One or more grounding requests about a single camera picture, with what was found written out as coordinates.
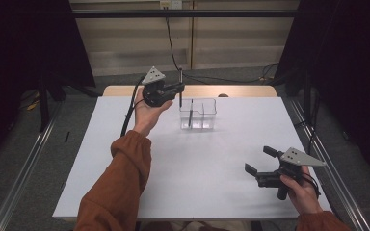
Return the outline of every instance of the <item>triangular metal plate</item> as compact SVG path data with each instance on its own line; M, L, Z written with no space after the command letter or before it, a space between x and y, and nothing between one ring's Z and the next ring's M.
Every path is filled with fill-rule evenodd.
M143 85L147 85L165 78L165 74L161 73L155 66L148 72L143 80Z
M326 163L322 162L306 153L297 150L294 147L290 147L284 154L280 157L283 162L287 162L296 166L325 166Z

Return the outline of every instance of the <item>orange sleeve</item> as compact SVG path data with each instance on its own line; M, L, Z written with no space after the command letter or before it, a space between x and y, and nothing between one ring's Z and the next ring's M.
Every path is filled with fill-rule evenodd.
M300 215L297 231L351 231L332 212Z
M111 146L113 161L80 202L74 230L134 230L148 180L151 141L129 131Z

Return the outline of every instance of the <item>transparent box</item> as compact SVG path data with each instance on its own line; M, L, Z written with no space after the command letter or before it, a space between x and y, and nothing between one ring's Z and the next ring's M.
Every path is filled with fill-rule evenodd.
M182 99L179 112L181 129L213 129L216 100L213 98Z

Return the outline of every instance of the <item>wall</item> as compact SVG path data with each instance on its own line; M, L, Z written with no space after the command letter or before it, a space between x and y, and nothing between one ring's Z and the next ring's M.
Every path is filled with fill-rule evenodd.
M159 1L70 0L74 10L158 10ZM183 1L183 9L295 10L298 0ZM76 19L94 76L174 70L165 18ZM277 63L292 18L170 18L184 69Z

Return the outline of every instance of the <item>white table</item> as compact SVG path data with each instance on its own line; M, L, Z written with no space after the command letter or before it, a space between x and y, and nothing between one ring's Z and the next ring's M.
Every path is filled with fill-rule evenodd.
M304 150L278 97L216 98L217 116L211 131L179 128L178 100L151 131L152 167L141 197L139 220L214 220L295 218L278 189L259 188L244 171L274 171L278 160L262 152L264 145L286 151ZM53 214L75 220L82 196L112 160L111 142L119 137L130 97L98 99L65 189ZM128 128L134 123L132 118ZM330 205L321 192L325 210Z

